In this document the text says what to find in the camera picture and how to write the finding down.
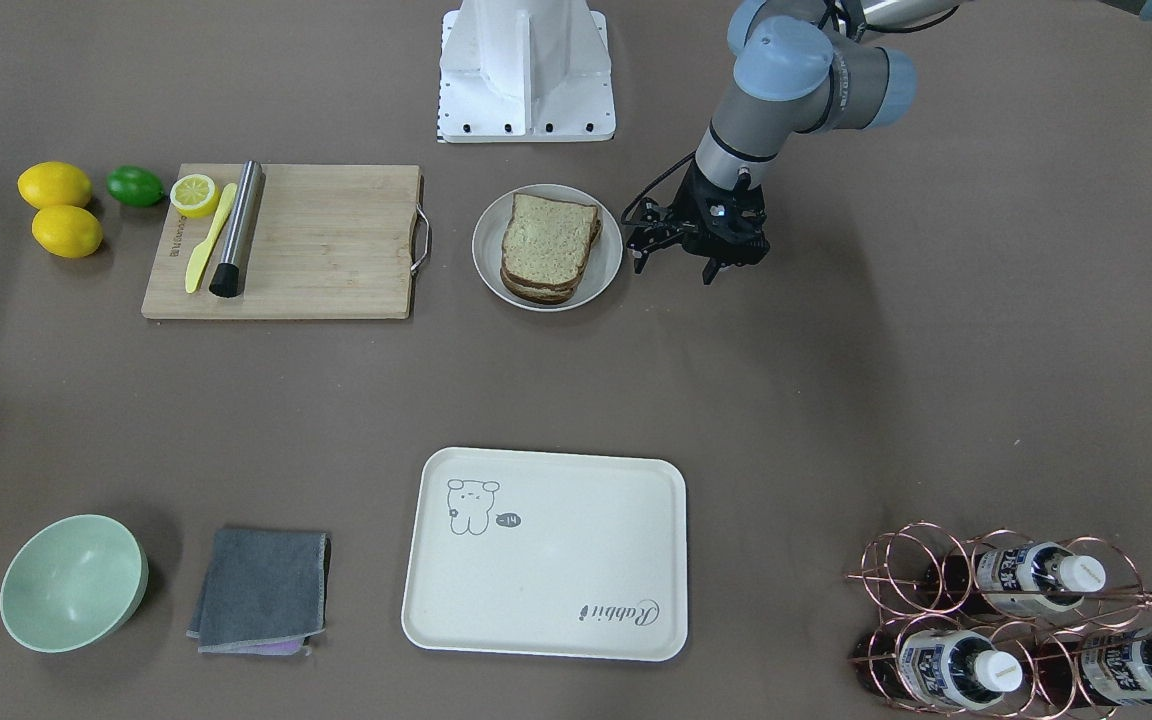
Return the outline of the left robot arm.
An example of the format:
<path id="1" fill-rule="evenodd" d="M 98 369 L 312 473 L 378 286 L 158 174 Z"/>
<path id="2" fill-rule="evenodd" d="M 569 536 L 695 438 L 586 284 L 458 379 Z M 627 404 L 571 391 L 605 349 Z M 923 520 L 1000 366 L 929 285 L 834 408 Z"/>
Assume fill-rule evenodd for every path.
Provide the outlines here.
<path id="1" fill-rule="evenodd" d="M 771 250 L 763 184 L 795 135 L 887 127 L 904 118 L 918 73 L 867 35 L 909 35 L 950 18 L 955 1 L 745 1 L 732 14 L 730 86 L 698 147 L 675 162 L 675 199 L 647 190 L 620 217 L 623 251 L 643 273 L 669 247 L 707 260 L 705 285 Z"/>

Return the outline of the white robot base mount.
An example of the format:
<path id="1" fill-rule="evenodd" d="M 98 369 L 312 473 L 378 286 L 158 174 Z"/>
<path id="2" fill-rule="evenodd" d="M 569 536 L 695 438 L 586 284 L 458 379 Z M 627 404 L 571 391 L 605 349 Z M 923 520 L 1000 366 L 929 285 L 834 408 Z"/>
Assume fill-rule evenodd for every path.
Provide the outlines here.
<path id="1" fill-rule="evenodd" d="M 607 18 L 585 1 L 463 1 L 440 28 L 438 141 L 614 137 Z"/>

